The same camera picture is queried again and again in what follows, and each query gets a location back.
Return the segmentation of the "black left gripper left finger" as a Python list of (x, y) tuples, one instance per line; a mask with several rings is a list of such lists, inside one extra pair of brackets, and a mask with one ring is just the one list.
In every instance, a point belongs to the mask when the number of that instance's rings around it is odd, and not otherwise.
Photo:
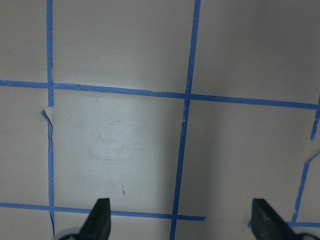
[(109, 198), (99, 198), (79, 231), (82, 240), (108, 240), (111, 233)]

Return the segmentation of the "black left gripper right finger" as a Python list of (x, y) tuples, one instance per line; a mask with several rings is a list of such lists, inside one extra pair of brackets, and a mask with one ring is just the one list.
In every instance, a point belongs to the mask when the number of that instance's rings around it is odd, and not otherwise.
[(256, 240), (299, 240), (278, 213), (263, 198), (254, 198), (251, 205), (251, 231)]

